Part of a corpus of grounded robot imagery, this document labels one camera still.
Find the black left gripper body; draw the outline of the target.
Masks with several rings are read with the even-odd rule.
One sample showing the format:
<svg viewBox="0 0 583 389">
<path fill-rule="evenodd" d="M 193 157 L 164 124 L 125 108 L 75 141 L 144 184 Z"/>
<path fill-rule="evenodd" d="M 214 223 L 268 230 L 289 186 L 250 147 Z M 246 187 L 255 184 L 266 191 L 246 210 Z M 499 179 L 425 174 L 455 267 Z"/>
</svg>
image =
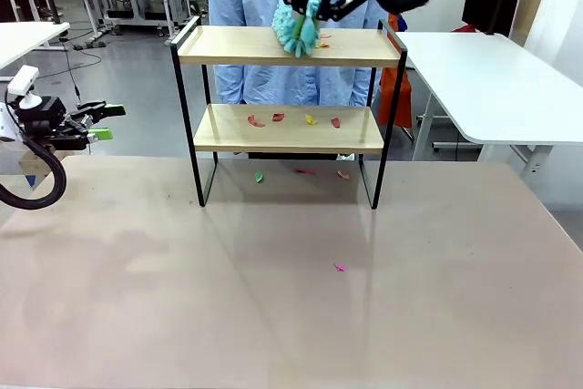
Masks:
<svg viewBox="0 0 583 389">
<path fill-rule="evenodd" d="M 26 135 L 54 150 L 84 150 L 87 147 L 85 114 L 68 112 L 59 97 L 42 96 L 33 108 L 16 108 L 16 116 Z"/>
</svg>

